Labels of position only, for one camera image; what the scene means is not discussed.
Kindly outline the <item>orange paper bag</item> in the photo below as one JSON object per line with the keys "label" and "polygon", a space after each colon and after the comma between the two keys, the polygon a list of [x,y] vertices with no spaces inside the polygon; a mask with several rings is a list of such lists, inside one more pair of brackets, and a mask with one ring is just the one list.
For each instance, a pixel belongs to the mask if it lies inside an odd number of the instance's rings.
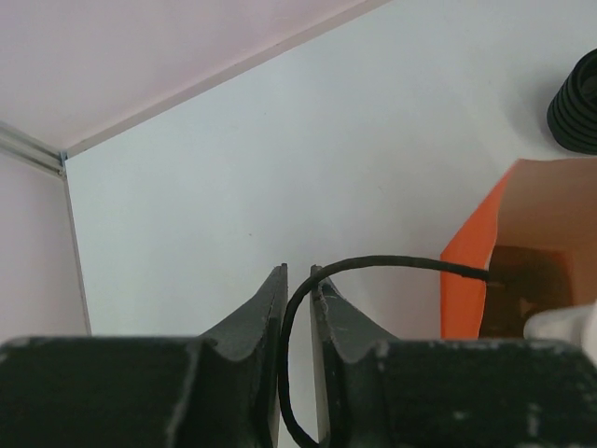
{"label": "orange paper bag", "polygon": [[324,447],[290,405],[288,350],[304,298],[336,273],[407,267],[440,274],[440,335],[435,340],[527,340],[539,312],[596,304],[596,162],[517,161],[493,187],[439,259],[370,255],[312,269],[287,305],[278,356],[285,425],[301,447]]}

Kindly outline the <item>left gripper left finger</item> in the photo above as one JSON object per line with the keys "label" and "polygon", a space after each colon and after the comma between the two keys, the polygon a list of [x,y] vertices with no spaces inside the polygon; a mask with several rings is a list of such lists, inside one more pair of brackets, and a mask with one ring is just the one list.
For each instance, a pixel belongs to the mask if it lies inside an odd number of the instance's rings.
{"label": "left gripper left finger", "polygon": [[287,268],[198,336],[21,337],[1,347],[5,447],[273,447]]}

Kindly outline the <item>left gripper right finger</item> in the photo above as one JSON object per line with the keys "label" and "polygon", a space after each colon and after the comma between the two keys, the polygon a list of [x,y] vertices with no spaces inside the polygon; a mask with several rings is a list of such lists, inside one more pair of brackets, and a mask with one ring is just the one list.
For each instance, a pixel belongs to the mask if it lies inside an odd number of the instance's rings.
{"label": "left gripper right finger", "polygon": [[596,369],[551,340],[402,340],[330,280],[310,297],[324,447],[592,447]]}

